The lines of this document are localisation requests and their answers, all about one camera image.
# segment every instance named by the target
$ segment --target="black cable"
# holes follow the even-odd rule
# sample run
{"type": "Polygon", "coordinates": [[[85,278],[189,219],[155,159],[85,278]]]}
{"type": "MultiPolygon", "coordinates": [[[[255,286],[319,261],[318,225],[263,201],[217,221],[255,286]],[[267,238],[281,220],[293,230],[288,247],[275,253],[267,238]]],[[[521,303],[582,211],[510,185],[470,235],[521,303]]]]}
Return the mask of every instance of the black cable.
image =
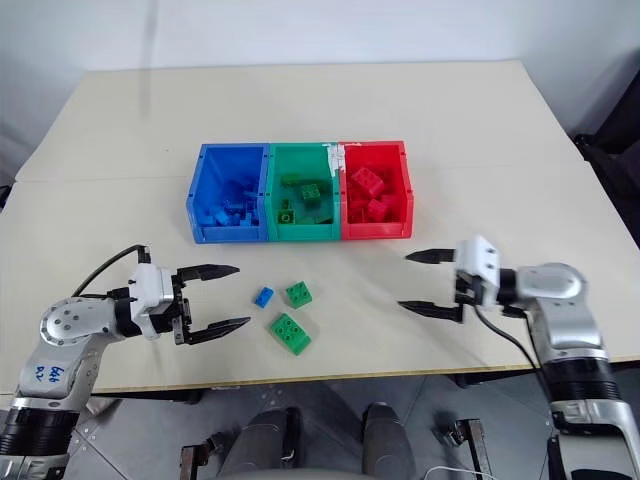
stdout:
{"type": "Polygon", "coordinates": [[[91,275],[89,275],[85,279],[85,281],[82,282],[78,288],[76,288],[76,290],[71,294],[71,296],[72,297],[80,296],[80,294],[83,292],[83,290],[85,288],[87,288],[87,285],[89,285],[91,282],[93,282],[98,275],[100,275],[102,272],[104,272],[107,268],[109,268],[111,265],[116,263],[122,257],[126,257],[127,255],[129,255],[130,253],[133,253],[133,252],[138,252],[138,263],[149,263],[150,262],[149,254],[147,253],[147,247],[145,247],[144,245],[131,245],[129,248],[125,248],[120,253],[115,254],[109,260],[107,260],[102,265],[100,265],[98,268],[96,268],[91,273],[91,275]]]}
{"type": "Polygon", "coordinates": [[[525,348],[522,346],[522,344],[515,337],[513,337],[510,334],[508,334],[504,330],[500,330],[493,323],[491,323],[489,321],[489,319],[487,317],[485,317],[484,314],[480,311],[480,309],[478,308],[477,305],[472,305],[472,307],[473,307],[473,310],[476,312],[476,315],[478,316],[480,321],[482,323],[484,323],[484,325],[489,330],[491,330],[493,333],[495,333],[497,335],[500,335],[502,338],[504,338],[505,340],[508,340],[509,342],[513,343],[516,347],[518,347],[518,350],[520,350],[522,352],[522,354],[527,358],[527,361],[531,365],[531,368],[533,369],[533,372],[536,374],[536,379],[538,380],[538,383],[540,383],[540,388],[542,388],[542,392],[547,397],[547,400],[549,400],[550,399],[549,389],[547,388],[547,383],[546,383],[545,378],[544,378],[544,373],[542,372],[542,369],[539,369],[536,366],[536,364],[534,363],[533,359],[531,358],[531,355],[529,355],[529,352],[527,352],[525,350],[525,348]]]}

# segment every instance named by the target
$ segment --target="plastic storage bin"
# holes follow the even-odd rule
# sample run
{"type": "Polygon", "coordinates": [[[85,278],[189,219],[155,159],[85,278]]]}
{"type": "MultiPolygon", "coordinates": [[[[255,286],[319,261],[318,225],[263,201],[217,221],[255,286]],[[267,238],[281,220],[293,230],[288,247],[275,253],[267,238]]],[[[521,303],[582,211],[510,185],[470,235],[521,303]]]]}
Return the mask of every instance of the plastic storage bin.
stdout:
{"type": "Polygon", "coordinates": [[[340,208],[343,240],[408,238],[413,230],[413,191],[404,142],[340,143],[340,208]]]}
{"type": "Polygon", "coordinates": [[[265,210],[269,241],[340,240],[340,185],[327,143],[272,143],[265,210]]]}
{"type": "Polygon", "coordinates": [[[267,241],[268,163],[266,143],[202,145],[187,197],[197,243],[267,241]]]}

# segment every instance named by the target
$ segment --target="black chair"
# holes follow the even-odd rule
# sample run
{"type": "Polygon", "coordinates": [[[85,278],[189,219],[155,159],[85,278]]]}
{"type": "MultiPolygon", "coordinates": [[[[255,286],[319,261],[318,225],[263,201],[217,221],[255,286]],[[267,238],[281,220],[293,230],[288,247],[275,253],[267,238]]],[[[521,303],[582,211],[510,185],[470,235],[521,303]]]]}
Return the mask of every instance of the black chair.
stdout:
{"type": "Polygon", "coordinates": [[[600,129],[574,142],[640,248],[640,72],[600,129]]]}

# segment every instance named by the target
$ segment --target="green lego brick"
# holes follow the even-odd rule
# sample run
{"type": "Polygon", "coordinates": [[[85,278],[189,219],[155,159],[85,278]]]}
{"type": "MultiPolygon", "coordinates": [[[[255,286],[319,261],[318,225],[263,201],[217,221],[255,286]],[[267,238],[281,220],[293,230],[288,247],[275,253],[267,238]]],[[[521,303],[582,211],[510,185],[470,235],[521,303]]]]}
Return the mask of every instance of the green lego brick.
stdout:
{"type": "Polygon", "coordinates": [[[321,195],[331,195],[331,190],[333,188],[331,182],[328,182],[326,180],[312,180],[309,183],[315,183],[321,195]]]}
{"type": "Polygon", "coordinates": [[[283,313],[269,327],[271,333],[294,354],[300,353],[311,343],[311,337],[293,318],[283,313]]]}
{"type": "Polygon", "coordinates": [[[315,183],[302,185],[300,193],[302,194],[302,201],[307,208],[318,208],[320,206],[322,202],[320,190],[318,190],[318,186],[315,183]]]}
{"type": "Polygon", "coordinates": [[[293,187],[298,184],[300,175],[297,173],[287,173],[282,176],[282,184],[287,187],[293,187]]]}
{"type": "Polygon", "coordinates": [[[278,212],[278,223],[294,223],[295,212],[293,210],[280,210],[278,212]]]}
{"type": "Polygon", "coordinates": [[[287,295],[289,296],[289,301],[293,308],[300,308],[302,305],[313,300],[313,298],[311,298],[311,292],[309,292],[309,289],[304,282],[298,282],[287,288],[287,295]]]}
{"type": "Polygon", "coordinates": [[[330,224],[333,221],[331,215],[318,216],[314,219],[316,224],[330,224]]]}

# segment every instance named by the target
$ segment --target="handwritten label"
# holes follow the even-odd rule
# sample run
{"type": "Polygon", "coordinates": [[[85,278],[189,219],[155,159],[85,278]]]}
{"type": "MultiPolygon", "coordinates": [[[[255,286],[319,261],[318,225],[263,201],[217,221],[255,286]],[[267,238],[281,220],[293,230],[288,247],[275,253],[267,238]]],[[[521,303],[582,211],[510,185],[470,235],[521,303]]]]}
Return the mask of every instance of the handwritten label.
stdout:
{"type": "Polygon", "coordinates": [[[36,380],[41,382],[43,378],[44,378],[44,366],[38,365],[36,367],[36,380]]]}
{"type": "Polygon", "coordinates": [[[63,372],[64,372],[64,368],[51,367],[51,370],[49,370],[49,382],[50,383],[59,382],[60,376],[62,375],[63,372]]]}
{"type": "Polygon", "coordinates": [[[49,383],[57,383],[60,381],[62,374],[64,373],[64,368],[62,367],[46,367],[44,365],[36,366],[36,380],[38,382],[42,382],[44,380],[45,375],[48,375],[49,383]]]}

